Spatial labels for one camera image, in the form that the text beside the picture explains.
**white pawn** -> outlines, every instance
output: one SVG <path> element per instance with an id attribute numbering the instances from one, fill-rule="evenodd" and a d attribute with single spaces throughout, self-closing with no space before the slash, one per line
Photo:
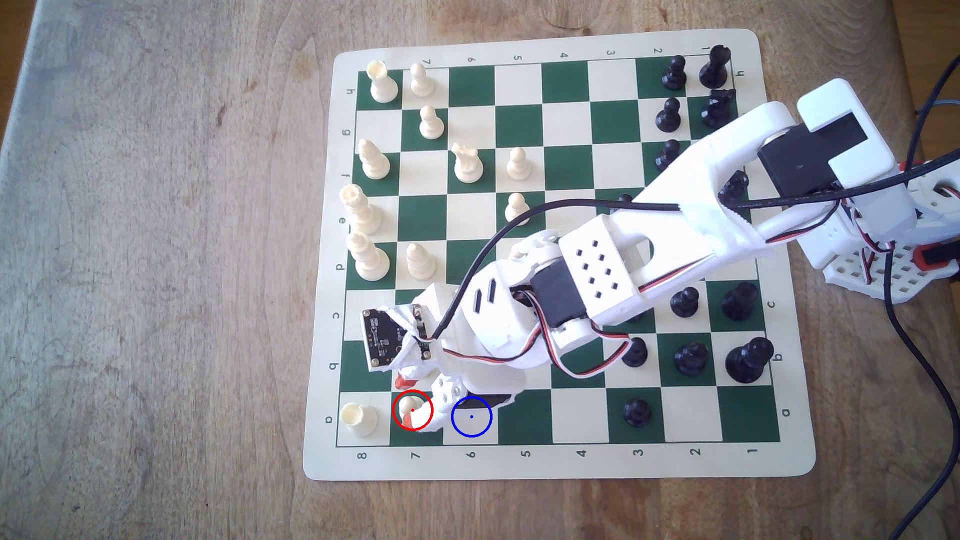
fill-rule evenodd
<path id="1" fill-rule="evenodd" d="M 380 180 L 390 172 L 390 161 L 372 142 L 361 138 L 360 142 L 357 143 L 357 153 L 360 154 L 363 174 L 367 175 L 367 178 Z"/>
<path id="2" fill-rule="evenodd" d="M 530 161 L 527 152 L 517 146 L 510 151 L 510 160 L 507 161 L 507 175 L 514 180 L 526 180 L 530 176 Z"/>
<path id="3" fill-rule="evenodd" d="M 450 147 L 450 152 L 457 157 L 453 163 L 453 175 L 464 184 L 473 184 L 483 176 L 483 162 L 477 158 L 477 151 L 456 142 Z"/>
<path id="4" fill-rule="evenodd" d="M 340 409 L 340 422 L 358 437 L 376 429 L 376 409 L 369 405 L 346 404 Z"/>
<path id="5" fill-rule="evenodd" d="M 399 88 L 396 81 L 387 74 L 387 64 L 374 60 L 367 64 L 367 76 L 370 77 L 370 95 L 377 103 L 394 101 Z"/>
<path id="6" fill-rule="evenodd" d="M 368 282 L 382 279 L 390 271 L 390 258 L 363 233 L 347 235 L 347 249 L 356 261 L 357 275 Z"/>
<path id="7" fill-rule="evenodd" d="M 507 199 L 507 207 L 503 210 L 503 215 L 507 218 L 507 221 L 513 221 L 517 216 L 529 209 L 530 205 L 523 200 L 522 193 L 511 193 L 510 198 Z M 528 221 L 530 221 L 529 217 L 521 221 L 520 225 L 526 225 Z"/>
<path id="8" fill-rule="evenodd" d="M 373 234 L 380 228 L 383 214 L 370 204 L 367 195 L 357 184 L 347 184 L 340 189 L 340 202 L 349 214 L 350 228 L 363 234 Z"/>
<path id="9" fill-rule="evenodd" d="M 410 91 L 418 97 L 426 97 L 433 92 L 435 86 L 433 79 L 426 74 L 426 68 L 423 64 L 417 62 L 410 66 Z"/>
<path id="10" fill-rule="evenodd" d="M 424 105 L 420 109 L 420 134 L 423 138 L 437 138 L 444 134 L 444 122 L 437 116 L 437 110 Z"/>
<path id="11" fill-rule="evenodd" d="M 413 279 L 426 282 L 437 271 L 437 260 L 426 248 L 414 242 L 407 246 L 407 271 Z"/>

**black pawn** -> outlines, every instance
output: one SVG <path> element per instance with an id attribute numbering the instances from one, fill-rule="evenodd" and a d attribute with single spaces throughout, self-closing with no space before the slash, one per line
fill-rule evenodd
<path id="1" fill-rule="evenodd" d="M 680 127 L 680 100 L 668 97 L 663 102 L 663 110 L 657 113 L 657 129 L 664 133 L 673 133 Z"/>
<path id="2" fill-rule="evenodd" d="M 755 337 L 727 354 L 727 373 L 737 382 L 750 384 L 763 375 L 773 355 L 774 344 L 766 337 Z"/>
<path id="3" fill-rule="evenodd" d="M 666 170 L 666 167 L 679 155 L 680 142 L 678 142 L 677 139 L 671 138 L 663 143 L 663 149 L 660 150 L 660 153 L 657 154 L 656 158 L 654 158 L 654 165 L 657 166 L 657 170 L 663 172 Z"/>
<path id="4" fill-rule="evenodd" d="M 707 88 L 719 88 L 727 82 L 727 62 L 730 61 L 730 49 L 723 45 L 714 45 L 710 49 L 710 60 L 700 68 L 700 84 Z"/>
<path id="5" fill-rule="evenodd" d="M 651 416 L 650 404 L 640 398 L 633 398 L 623 406 L 623 419 L 634 428 L 646 426 Z"/>
<path id="6" fill-rule="evenodd" d="M 623 363 L 630 367 L 640 367 L 647 361 L 647 344 L 640 337 L 630 338 L 630 349 L 621 357 Z"/>
<path id="7" fill-rule="evenodd" d="M 687 287 L 670 297 L 670 309 L 673 309 L 678 317 L 685 319 L 686 317 L 692 317 L 697 312 L 699 301 L 700 291 L 695 287 Z"/>
<path id="8" fill-rule="evenodd" d="M 686 73 L 684 73 L 684 67 L 686 67 L 686 60 L 684 57 L 677 55 L 670 59 L 670 67 L 663 72 L 663 76 L 660 77 L 660 82 L 663 83 L 663 87 L 668 90 L 679 90 L 686 86 Z"/>
<path id="9" fill-rule="evenodd" d="M 758 291 L 751 282 L 740 282 L 720 300 L 720 308 L 734 321 L 745 321 L 754 312 Z"/>
<path id="10" fill-rule="evenodd" d="M 717 192 L 717 200 L 722 205 L 738 203 L 747 198 L 747 185 L 750 185 L 750 178 L 747 173 L 736 171 Z"/>
<path id="11" fill-rule="evenodd" d="M 704 125 L 712 130 L 718 130 L 730 123 L 733 113 L 730 103 L 736 97 L 736 89 L 711 90 L 707 106 L 700 111 L 700 118 Z"/>
<path id="12" fill-rule="evenodd" d="M 673 363 L 676 364 L 680 373 L 696 377 L 707 367 L 707 356 L 707 346 L 694 341 L 673 355 Z"/>

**wooden table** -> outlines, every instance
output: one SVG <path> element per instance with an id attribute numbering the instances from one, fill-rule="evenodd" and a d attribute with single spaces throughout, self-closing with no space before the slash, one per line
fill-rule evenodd
<path id="1" fill-rule="evenodd" d="M 323 483 L 301 469 L 326 105 L 345 50 L 745 27 L 771 99 L 912 127 L 879 0 L 41 0 L 0 157 L 0 536 L 889 532 L 948 417 L 882 306 L 791 252 L 819 459 L 796 479 Z M 946 286 L 901 307 L 951 388 Z M 960 536 L 954 479 L 908 532 Z"/>

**cable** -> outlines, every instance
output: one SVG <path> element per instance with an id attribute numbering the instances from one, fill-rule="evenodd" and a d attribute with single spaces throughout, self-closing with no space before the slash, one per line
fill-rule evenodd
<path id="1" fill-rule="evenodd" d="M 920 349 L 917 348 L 917 345 L 914 344 L 913 340 L 910 339 L 910 336 L 907 335 L 906 331 L 900 325 L 900 321 L 897 320 L 897 314 L 894 312 L 894 304 L 891 298 L 891 283 L 894 268 L 894 254 L 893 252 L 886 255 L 886 259 L 883 263 L 883 306 L 887 310 L 887 318 L 890 319 L 890 324 L 893 325 L 894 330 L 897 332 L 897 335 L 903 341 L 903 345 L 906 345 L 906 348 L 913 353 L 914 358 L 920 362 L 921 367 L 924 368 L 926 374 L 930 377 L 930 380 L 933 381 L 933 385 L 937 387 L 937 390 L 940 391 L 940 396 L 943 397 L 944 403 L 947 405 L 947 411 L 950 414 L 950 422 L 953 425 L 953 445 L 950 449 L 950 456 L 947 459 L 947 465 L 944 466 L 944 470 L 940 472 L 940 476 L 933 481 L 933 484 L 929 489 L 926 490 L 926 493 L 913 505 L 913 508 L 910 508 L 910 511 L 907 512 L 903 519 L 900 520 L 900 523 L 897 525 L 897 528 L 890 534 L 890 540 L 897 540 L 900 538 L 900 535 L 906 530 L 910 525 L 910 522 L 917 517 L 917 514 L 924 509 L 927 503 L 933 499 L 933 496 L 940 491 L 940 488 L 947 483 L 947 479 L 950 476 L 950 473 L 953 472 L 953 466 L 956 465 L 957 456 L 960 455 L 960 416 L 957 415 L 957 405 L 953 402 L 953 398 L 950 396 L 947 387 L 944 385 L 944 382 L 940 380 L 940 376 L 937 375 L 937 372 L 933 369 L 933 366 L 924 358 L 923 353 L 920 352 Z"/>

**chess board mat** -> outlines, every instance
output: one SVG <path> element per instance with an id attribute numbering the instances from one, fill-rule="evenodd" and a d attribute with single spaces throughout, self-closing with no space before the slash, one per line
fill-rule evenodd
<path id="1" fill-rule="evenodd" d="M 631 368 L 617 362 L 606 373 L 574 380 L 552 365 L 526 373 L 516 402 L 489 413 L 455 411 L 465 437 L 446 428 L 411 432 L 392 419 L 399 392 L 395 374 L 370 373 L 359 312 L 406 304 L 426 286 L 411 278 L 405 248 L 419 242 L 437 259 L 436 281 L 459 283 L 473 258 L 506 220 L 508 196 L 522 192 L 532 207 L 571 197 L 615 199 L 636 195 L 659 174 L 654 157 L 668 138 L 686 148 L 711 132 L 699 118 L 709 90 L 698 72 L 711 46 L 732 49 L 725 88 L 737 90 L 734 113 L 766 101 L 759 47 L 747 30 L 697 30 L 566 37 L 456 46 L 393 48 L 344 53 L 333 67 L 324 184 L 316 323 L 311 360 L 303 468 L 312 479 L 558 479 L 796 476 L 809 471 L 815 451 L 789 262 L 785 248 L 772 258 L 727 266 L 695 283 L 700 307 L 682 319 L 663 302 L 636 324 L 616 328 L 638 335 L 649 359 Z M 660 76 L 672 55 L 686 57 L 687 85 L 671 91 Z M 365 74 L 369 61 L 386 62 L 399 86 L 390 103 L 375 102 Z M 409 89 L 409 66 L 421 61 L 436 89 L 419 98 Z M 654 118 L 667 97 L 681 102 L 681 128 L 659 131 Z M 420 136 L 419 109 L 432 105 L 445 123 L 435 140 Z M 391 163 L 372 181 L 356 156 L 367 138 Z M 454 177 L 453 142 L 479 149 L 483 177 Z M 534 170 L 516 182 L 506 175 L 510 149 L 522 146 Z M 752 198 L 776 196 L 758 162 L 746 166 Z M 371 235 L 391 260 L 385 278 L 356 275 L 344 244 L 348 225 L 338 191 L 361 185 L 384 214 Z M 504 258 L 523 236 L 566 233 L 604 209 L 549 210 L 513 229 L 495 253 Z M 762 221 L 776 209 L 746 211 Z M 648 258 L 656 246 L 641 245 Z M 740 281 L 759 286 L 760 301 L 742 322 L 728 319 L 720 299 Z M 766 335 L 777 355 L 752 384 L 732 380 L 727 352 Z M 711 362 L 697 377 L 673 364 L 678 348 L 705 343 Z M 564 356 L 572 369 L 596 365 L 615 343 L 595 340 Z M 417 389 L 430 395 L 429 384 Z M 637 429 L 622 407 L 646 400 L 653 419 Z M 343 404 L 371 405 L 374 432 L 359 438 L 339 423 Z"/>

